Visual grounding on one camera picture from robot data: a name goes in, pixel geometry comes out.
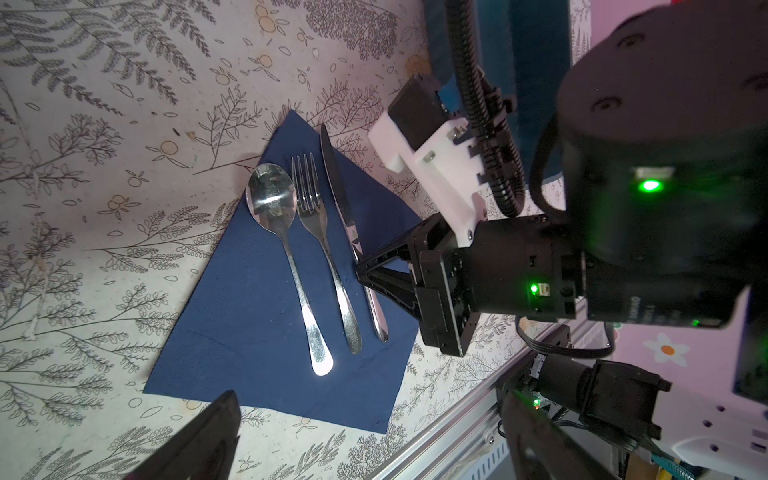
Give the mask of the dark blue paper napkin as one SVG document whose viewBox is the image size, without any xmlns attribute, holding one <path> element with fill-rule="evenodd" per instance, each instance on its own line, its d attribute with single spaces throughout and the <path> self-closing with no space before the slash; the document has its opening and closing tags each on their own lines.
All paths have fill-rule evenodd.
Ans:
<svg viewBox="0 0 768 480">
<path fill-rule="evenodd" d="M 382 299 L 389 341 L 378 339 L 326 178 L 319 189 L 361 352 L 348 348 L 317 240 L 294 222 L 290 244 L 283 247 L 240 204 L 145 384 L 146 393 L 210 402 L 233 390 L 244 406 L 374 433 L 387 430 L 418 323 Z"/>
</svg>

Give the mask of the silver fork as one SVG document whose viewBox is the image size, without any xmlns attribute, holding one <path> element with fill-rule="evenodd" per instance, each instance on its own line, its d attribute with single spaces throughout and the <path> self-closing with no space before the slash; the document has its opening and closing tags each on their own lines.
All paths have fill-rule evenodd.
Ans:
<svg viewBox="0 0 768 480">
<path fill-rule="evenodd" d="M 352 354 L 359 354 L 362 350 L 362 337 L 354 309 L 332 257 L 327 236 L 327 212 L 319 189 L 314 156 L 293 156 L 291 176 L 297 191 L 300 221 L 319 242 L 331 272 L 348 348 Z"/>
</svg>

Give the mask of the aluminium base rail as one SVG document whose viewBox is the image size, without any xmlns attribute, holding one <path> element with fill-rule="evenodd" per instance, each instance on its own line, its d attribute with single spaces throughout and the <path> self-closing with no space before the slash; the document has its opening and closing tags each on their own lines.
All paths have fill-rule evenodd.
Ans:
<svg viewBox="0 0 768 480">
<path fill-rule="evenodd" d="M 526 347 L 422 430 L 370 479 L 457 479 L 501 444 L 496 390 L 529 375 L 535 352 Z"/>
</svg>

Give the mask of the silver table knife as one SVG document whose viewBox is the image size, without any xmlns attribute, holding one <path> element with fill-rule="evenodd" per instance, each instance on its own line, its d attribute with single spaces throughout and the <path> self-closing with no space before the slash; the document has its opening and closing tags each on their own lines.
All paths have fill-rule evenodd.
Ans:
<svg viewBox="0 0 768 480">
<path fill-rule="evenodd" d="M 345 233 L 352 249 L 354 261 L 358 262 L 363 254 L 362 244 L 357 231 L 356 222 L 353 218 L 352 208 L 344 186 L 341 170 L 338 161 L 336 160 L 335 149 L 331 143 L 325 124 L 320 125 L 320 146 L 326 176 L 336 209 L 344 224 Z M 368 287 L 364 287 L 364 293 L 373 321 L 374 331 L 378 339 L 386 343 L 389 341 L 389 328 L 377 295 Z"/>
</svg>

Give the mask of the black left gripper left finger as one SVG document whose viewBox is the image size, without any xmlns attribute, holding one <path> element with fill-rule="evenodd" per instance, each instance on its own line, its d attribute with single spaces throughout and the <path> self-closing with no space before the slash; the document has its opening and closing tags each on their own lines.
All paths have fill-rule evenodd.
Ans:
<svg viewBox="0 0 768 480">
<path fill-rule="evenodd" d="M 125 479 L 228 479 L 240 423 L 237 395 L 225 391 Z"/>
</svg>

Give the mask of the teal plastic tray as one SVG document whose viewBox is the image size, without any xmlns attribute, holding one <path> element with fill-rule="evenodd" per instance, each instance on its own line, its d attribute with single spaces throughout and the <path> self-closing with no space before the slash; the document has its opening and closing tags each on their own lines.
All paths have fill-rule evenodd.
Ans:
<svg viewBox="0 0 768 480">
<path fill-rule="evenodd" d="M 472 7 L 478 64 L 503 96 L 516 98 L 508 125 L 529 173 L 571 67 L 569 2 L 475 1 Z"/>
</svg>

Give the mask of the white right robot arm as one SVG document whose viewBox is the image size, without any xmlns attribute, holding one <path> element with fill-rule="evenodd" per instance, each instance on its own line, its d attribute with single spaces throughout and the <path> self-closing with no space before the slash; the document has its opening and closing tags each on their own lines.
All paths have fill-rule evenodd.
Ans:
<svg viewBox="0 0 768 480">
<path fill-rule="evenodd" d="M 767 400 L 767 5 L 683 1 L 620 24 L 560 84 L 524 168 L 481 75 L 473 8 L 445 5 L 463 118 L 410 80 L 380 120 L 439 211 L 358 281 L 463 356 L 483 314 L 718 329 L 749 295 L 733 391 Z"/>
</svg>

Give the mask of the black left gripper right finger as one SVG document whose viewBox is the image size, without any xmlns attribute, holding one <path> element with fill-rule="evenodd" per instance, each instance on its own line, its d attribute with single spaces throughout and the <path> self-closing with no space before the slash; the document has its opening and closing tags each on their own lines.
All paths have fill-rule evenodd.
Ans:
<svg viewBox="0 0 768 480">
<path fill-rule="evenodd" d="M 501 400 L 501 421 L 517 479 L 611 479 L 612 473 L 513 390 Z"/>
</svg>

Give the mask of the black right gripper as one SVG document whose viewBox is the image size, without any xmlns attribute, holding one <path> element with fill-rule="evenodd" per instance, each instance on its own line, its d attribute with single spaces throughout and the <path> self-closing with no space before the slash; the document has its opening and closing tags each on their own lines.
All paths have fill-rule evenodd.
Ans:
<svg viewBox="0 0 768 480">
<path fill-rule="evenodd" d="M 412 246 L 405 233 L 363 256 L 356 278 L 419 321 L 424 343 L 446 355 L 467 353 L 484 313 L 541 322 L 722 328 L 738 296 L 733 279 L 601 261 L 543 215 L 482 222 L 468 247 L 459 246 L 440 215 L 412 234 Z M 411 263 L 413 276 L 388 268 L 395 260 Z"/>
</svg>

